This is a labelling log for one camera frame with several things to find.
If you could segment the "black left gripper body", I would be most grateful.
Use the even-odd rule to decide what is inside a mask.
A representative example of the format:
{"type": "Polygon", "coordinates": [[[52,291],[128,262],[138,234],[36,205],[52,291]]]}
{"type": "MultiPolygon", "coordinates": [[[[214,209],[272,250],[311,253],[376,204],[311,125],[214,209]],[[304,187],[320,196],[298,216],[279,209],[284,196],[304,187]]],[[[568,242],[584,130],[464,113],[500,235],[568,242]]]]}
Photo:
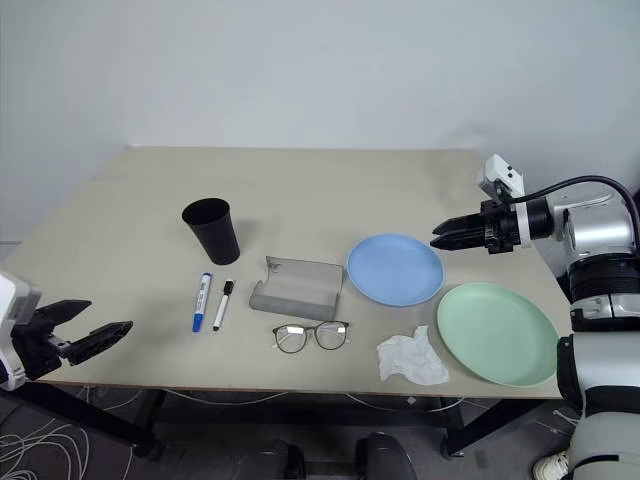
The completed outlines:
{"type": "Polygon", "coordinates": [[[29,380],[37,380],[61,366],[70,342],[57,337],[54,329],[64,322],[56,309],[39,308],[27,323],[13,327],[12,344],[29,380]]]}

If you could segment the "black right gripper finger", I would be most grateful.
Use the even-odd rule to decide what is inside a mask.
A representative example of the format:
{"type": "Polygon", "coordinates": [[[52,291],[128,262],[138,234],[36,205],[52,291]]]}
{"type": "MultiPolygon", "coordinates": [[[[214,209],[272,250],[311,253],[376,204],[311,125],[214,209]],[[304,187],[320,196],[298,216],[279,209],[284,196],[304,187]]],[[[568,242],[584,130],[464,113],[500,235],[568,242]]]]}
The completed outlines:
{"type": "Polygon", "coordinates": [[[444,251],[484,248],[485,237],[482,230],[452,231],[438,234],[430,246],[444,251]]]}
{"type": "Polygon", "coordinates": [[[479,214],[469,214],[447,219],[435,227],[432,233],[442,236],[454,232],[468,232],[476,229],[484,230],[484,220],[479,214]]]}

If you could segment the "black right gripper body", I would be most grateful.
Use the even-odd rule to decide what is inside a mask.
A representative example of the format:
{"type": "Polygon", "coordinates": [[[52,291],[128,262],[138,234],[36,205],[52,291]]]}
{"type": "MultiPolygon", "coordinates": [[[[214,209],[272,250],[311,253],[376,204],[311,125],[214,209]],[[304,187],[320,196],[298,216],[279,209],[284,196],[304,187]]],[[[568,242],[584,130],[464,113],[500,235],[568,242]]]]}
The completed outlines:
{"type": "Polygon", "coordinates": [[[484,224],[484,245],[488,252],[512,252],[518,244],[518,220],[511,206],[496,200],[484,201],[481,203],[480,217],[484,224]]]}

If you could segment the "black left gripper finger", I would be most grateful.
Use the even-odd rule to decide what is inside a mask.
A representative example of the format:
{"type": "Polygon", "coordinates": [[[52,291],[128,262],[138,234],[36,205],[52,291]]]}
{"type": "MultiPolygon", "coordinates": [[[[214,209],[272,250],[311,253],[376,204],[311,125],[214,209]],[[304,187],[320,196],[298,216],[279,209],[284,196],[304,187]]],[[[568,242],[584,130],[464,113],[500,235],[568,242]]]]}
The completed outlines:
{"type": "Polygon", "coordinates": [[[92,305],[89,300],[61,300],[42,306],[34,312],[33,326],[42,331],[53,331],[57,326],[71,321],[92,305]]]}
{"type": "Polygon", "coordinates": [[[64,358],[70,365],[79,365],[110,349],[122,340],[133,327],[132,321],[106,324],[75,342],[64,350],[64,358]]]}

